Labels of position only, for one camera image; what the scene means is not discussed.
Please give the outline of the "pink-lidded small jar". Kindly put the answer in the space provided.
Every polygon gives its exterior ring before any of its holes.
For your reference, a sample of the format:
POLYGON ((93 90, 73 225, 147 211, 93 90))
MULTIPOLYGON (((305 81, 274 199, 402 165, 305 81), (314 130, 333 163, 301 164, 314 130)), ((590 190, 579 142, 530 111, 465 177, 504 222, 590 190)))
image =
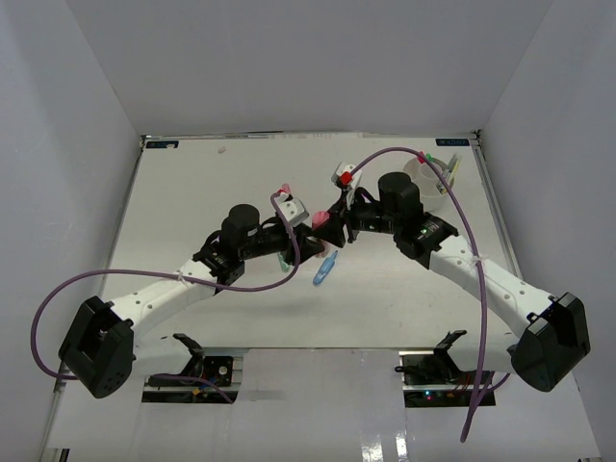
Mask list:
POLYGON ((331 250, 331 238, 334 237, 335 229, 332 227, 331 215, 327 211, 318 211, 312 216, 313 240, 322 246, 318 258, 325 258, 331 250))

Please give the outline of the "blue highlighter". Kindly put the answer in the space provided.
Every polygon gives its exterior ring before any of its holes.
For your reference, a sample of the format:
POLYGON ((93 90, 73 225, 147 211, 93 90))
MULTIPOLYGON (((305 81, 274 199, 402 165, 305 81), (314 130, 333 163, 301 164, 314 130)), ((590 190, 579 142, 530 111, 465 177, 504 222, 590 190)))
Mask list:
POLYGON ((332 271, 336 264, 337 257, 338 251, 335 250, 330 255, 324 258, 323 262, 321 263, 321 266, 319 267, 313 278, 313 285, 315 287, 320 286, 327 277, 327 275, 332 271))

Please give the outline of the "light green highlighter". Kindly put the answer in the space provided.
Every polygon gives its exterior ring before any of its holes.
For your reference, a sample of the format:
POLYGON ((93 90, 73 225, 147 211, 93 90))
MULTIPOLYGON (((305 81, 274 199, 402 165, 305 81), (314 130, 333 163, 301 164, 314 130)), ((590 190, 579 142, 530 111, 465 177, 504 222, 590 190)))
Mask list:
POLYGON ((281 270, 283 272, 289 272, 291 270, 291 265, 286 262, 285 257, 282 254, 278 254, 277 257, 281 270))

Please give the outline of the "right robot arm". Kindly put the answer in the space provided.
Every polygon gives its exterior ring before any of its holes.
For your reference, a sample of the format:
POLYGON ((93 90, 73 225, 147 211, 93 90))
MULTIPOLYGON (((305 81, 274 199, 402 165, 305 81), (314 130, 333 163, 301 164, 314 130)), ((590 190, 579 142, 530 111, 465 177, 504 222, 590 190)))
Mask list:
POLYGON ((577 296, 551 295, 475 255, 455 227, 424 210, 408 174, 382 175, 378 198, 359 187, 358 180, 350 171, 333 174, 341 196, 316 227, 318 238, 342 247, 360 232, 390 235, 402 255, 485 303, 508 327, 495 340, 473 341, 466 330, 455 330, 433 348, 425 366, 400 366, 399 372, 433 372, 454 384, 482 368, 516 374, 531 388, 549 392, 589 354, 585 308, 577 296))

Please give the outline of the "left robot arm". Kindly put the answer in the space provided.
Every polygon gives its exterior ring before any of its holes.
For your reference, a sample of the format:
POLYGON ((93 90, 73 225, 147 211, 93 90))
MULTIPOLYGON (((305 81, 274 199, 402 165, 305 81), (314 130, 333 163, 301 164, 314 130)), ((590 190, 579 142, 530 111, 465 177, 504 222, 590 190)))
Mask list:
POLYGON ((296 200, 281 213, 261 220, 248 204, 230 209, 221 228, 171 278, 129 295, 82 303, 61 345, 59 356, 94 398, 106 398, 131 376, 156 382, 211 382, 227 386, 199 343, 185 334, 148 338, 155 327, 180 311, 220 293, 244 275, 247 260, 279 254, 297 268, 322 253, 324 246, 305 224, 307 212, 296 200))

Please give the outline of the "white round divided container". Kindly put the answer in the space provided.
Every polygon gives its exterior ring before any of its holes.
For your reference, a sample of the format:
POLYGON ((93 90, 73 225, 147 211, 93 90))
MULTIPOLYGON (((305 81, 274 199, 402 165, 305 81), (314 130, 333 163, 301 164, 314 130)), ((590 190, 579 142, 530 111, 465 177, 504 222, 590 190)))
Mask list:
POLYGON ((405 164, 403 172, 419 188, 420 201, 426 212, 437 211, 449 199, 449 193, 440 178, 426 162, 413 158, 405 164))

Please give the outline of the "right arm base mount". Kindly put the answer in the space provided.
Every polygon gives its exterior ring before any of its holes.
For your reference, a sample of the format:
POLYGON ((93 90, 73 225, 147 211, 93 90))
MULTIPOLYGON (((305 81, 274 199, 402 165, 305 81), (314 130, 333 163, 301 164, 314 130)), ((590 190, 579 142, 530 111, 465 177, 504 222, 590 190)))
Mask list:
POLYGON ((463 408, 471 403, 475 388, 475 362, 471 369, 454 362, 454 347, 466 330, 449 332, 433 348, 401 350, 394 371, 400 375, 404 404, 407 409, 463 408))

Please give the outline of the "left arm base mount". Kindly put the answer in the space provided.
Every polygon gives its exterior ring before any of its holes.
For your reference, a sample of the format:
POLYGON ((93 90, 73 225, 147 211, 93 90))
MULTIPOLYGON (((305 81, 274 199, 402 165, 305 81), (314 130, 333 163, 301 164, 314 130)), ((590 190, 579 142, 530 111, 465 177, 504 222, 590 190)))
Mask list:
POLYGON ((133 373, 145 378, 145 403, 232 404, 243 379, 244 355, 236 348, 206 348, 176 333, 141 343, 133 373))

